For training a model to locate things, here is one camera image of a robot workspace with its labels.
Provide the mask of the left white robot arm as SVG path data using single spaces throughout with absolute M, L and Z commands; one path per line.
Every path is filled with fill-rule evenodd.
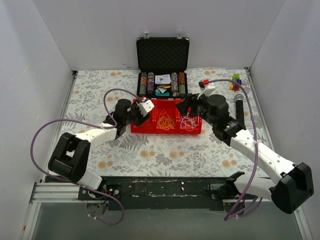
M 48 169 L 72 183 L 88 187 L 95 200 L 103 199 L 107 191 L 101 184 L 102 177 L 87 168 L 90 152 L 118 139 L 128 125 L 142 125 L 151 117 L 154 107 L 151 100 L 118 100 L 114 111 L 97 128 L 77 134 L 63 133 L 49 160 Z

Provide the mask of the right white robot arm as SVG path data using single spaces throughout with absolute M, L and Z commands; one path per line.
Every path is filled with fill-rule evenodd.
M 263 143 L 254 140 L 249 130 L 230 116 L 224 96 L 188 94 L 176 104 L 181 116 L 200 117 L 212 127 L 220 141 L 257 163 L 267 178 L 251 178 L 244 172 L 230 176 L 211 194 L 217 198 L 237 199 L 243 193 L 271 200 L 282 212 L 292 214 L 314 194 L 311 168 L 287 160 Z

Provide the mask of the black handheld microphone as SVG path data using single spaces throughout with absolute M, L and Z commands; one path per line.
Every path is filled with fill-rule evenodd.
M 245 127 L 244 96 L 242 94 L 236 94 L 234 97 L 234 102 L 236 119 L 240 125 Z

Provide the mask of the red plastic compartment tray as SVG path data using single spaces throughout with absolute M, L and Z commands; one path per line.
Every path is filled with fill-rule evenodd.
M 132 133 L 163 135 L 199 135 L 202 131 L 200 117 L 181 116 L 176 104 L 182 99 L 152 99 L 154 109 L 150 118 L 140 126 L 130 125 Z

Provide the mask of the white card deck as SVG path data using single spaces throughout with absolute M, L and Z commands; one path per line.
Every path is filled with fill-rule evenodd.
M 171 83 L 171 75 L 170 74 L 156 75 L 154 77 L 154 83 L 157 85 L 168 85 Z

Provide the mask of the floral patterned table mat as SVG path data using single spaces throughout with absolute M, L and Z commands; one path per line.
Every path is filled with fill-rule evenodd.
M 272 147 L 270 135 L 256 102 L 252 81 L 244 69 L 187 69 L 188 91 L 199 92 L 199 81 L 217 80 L 215 91 L 225 96 L 235 114 L 235 92 L 227 79 L 239 74 L 249 96 L 244 103 L 245 126 L 256 126 L 258 139 Z M 138 86 L 137 70 L 80 70 L 69 95 L 60 132 L 85 132 L 99 124 L 119 99 L 131 99 Z M 127 130 L 120 138 L 91 151 L 88 168 L 101 176 L 229 177 L 250 173 L 253 163 L 219 141 L 207 123 L 198 135 L 137 134 Z

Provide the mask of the colourful toy block figure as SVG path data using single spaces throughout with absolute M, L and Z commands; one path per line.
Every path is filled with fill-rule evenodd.
M 242 80 L 238 73 L 233 74 L 232 79 L 233 83 L 230 84 L 229 89 L 233 91 L 239 91 L 240 86 L 242 85 Z

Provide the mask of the black poker chip case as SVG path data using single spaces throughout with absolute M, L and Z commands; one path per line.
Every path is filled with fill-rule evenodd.
M 190 39 L 144 37 L 136 39 L 137 95 L 154 99 L 183 99 L 188 93 L 187 65 Z M 170 74 L 170 84 L 155 84 L 156 75 Z

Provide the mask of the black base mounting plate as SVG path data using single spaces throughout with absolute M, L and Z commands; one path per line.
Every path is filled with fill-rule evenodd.
M 225 177 L 105 176 L 99 190 L 116 198 L 125 210 L 227 211 L 236 199 L 213 194 L 225 182 Z

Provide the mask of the aluminium front rail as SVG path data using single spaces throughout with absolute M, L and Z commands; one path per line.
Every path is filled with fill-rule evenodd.
M 24 240 L 310 240 L 299 208 L 281 212 L 264 199 L 245 217 L 224 221 L 232 199 L 209 189 L 222 178 L 107 177 L 118 202 L 70 184 L 34 185 Z

